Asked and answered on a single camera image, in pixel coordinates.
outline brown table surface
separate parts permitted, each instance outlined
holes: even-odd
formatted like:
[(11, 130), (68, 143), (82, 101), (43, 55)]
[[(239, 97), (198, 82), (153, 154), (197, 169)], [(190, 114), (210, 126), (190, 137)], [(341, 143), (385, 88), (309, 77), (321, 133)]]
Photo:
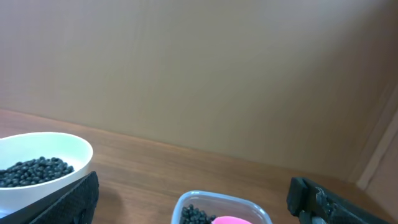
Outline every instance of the brown table surface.
[(353, 184), (333, 178), (0, 110), (0, 138), (37, 131), (71, 133), (93, 145), (90, 169), (100, 184), (93, 223), (170, 223), (176, 201), (189, 190), (245, 198), (260, 205), (273, 223), (299, 223), (285, 202), (294, 176), (306, 176), (393, 222)]

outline pink object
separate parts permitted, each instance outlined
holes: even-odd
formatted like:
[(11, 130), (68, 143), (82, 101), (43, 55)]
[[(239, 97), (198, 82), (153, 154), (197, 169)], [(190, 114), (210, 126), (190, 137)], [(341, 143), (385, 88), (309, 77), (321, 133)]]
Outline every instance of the pink object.
[(218, 217), (212, 224), (251, 224), (246, 220), (236, 217)]

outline pile of black beans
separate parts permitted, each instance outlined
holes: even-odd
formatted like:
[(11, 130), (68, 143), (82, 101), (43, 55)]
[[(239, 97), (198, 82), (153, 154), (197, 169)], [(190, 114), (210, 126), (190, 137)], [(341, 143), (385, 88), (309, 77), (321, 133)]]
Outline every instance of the pile of black beans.
[(46, 159), (42, 156), (31, 161), (17, 162), (12, 167), (0, 170), (0, 187), (41, 184), (63, 177), (73, 171), (73, 166), (68, 166), (59, 158)]
[(207, 216), (205, 211), (199, 212), (199, 208), (189, 205), (182, 208), (180, 224), (211, 224), (215, 219), (215, 215)]

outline bowl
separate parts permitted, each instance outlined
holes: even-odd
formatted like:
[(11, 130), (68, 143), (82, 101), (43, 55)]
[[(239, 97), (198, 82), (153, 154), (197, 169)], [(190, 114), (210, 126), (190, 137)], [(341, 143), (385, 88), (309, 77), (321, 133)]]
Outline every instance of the bowl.
[(213, 192), (193, 190), (183, 194), (175, 205), (171, 224), (180, 224), (183, 207), (192, 204), (208, 215), (232, 216), (252, 224), (272, 224), (269, 215), (258, 205), (245, 199)]
[(28, 133), (0, 139), (0, 170), (40, 156), (58, 157), (73, 166), (75, 171), (42, 184), (0, 187), (0, 218), (84, 177), (93, 157), (93, 148), (86, 140), (65, 133)]

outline clear plastic container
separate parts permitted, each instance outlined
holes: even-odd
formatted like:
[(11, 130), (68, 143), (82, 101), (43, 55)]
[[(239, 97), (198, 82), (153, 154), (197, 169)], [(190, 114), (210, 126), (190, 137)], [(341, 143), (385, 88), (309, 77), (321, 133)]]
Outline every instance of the clear plastic container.
[(272, 224), (269, 215), (248, 200), (212, 192), (194, 190), (183, 194), (175, 205), (171, 224), (180, 224), (183, 207), (192, 204), (208, 215), (242, 218), (252, 224)]

